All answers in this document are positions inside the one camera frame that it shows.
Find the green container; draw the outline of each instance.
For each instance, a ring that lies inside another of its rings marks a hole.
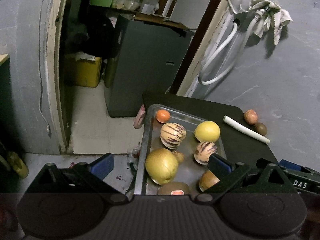
[[[103,6],[103,7],[111,7],[113,0],[90,0],[90,5]]]

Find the orange label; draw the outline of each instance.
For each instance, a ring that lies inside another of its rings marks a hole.
[[[171,195],[184,195],[184,192],[181,189],[174,190],[174,191],[171,192]]]

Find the yellow container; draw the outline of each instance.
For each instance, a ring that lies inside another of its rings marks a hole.
[[[25,178],[29,174],[28,167],[24,164],[19,155],[15,152],[7,152],[7,161],[13,170],[21,177]]]
[[[74,58],[66,58],[64,69],[66,80],[76,86],[92,87],[98,86],[100,81],[102,58],[96,57],[96,61]]]

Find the blue gripper pad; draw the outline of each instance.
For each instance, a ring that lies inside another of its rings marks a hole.
[[[295,163],[291,163],[291,162],[286,161],[286,160],[279,161],[279,165],[284,166],[284,167],[286,167],[288,169],[291,169],[291,170],[301,171],[301,166],[300,165],[297,165]]]
[[[234,170],[234,167],[230,162],[217,154],[210,155],[208,166],[209,170],[216,175],[218,179],[222,179]]]
[[[94,162],[88,164],[88,170],[94,176],[103,180],[114,168],[115,160],[111,153],[106,153]]]

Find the red stain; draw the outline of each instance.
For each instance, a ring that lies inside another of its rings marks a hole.
[[[140,156],[140,151],[138,151],[137,154],[132,154],[132,156],[133,156],[134,158],[139,158],[139,156]]]
[[[74,162],[70,163],[69,168],[72,168],[74,165],[76,165]]]
[[[119,178],[119,176],[116,176],[116,179],[119,179],[119,180],[123,180],[123,181],[125,181],[124,179],[122,179],[122,178]]]

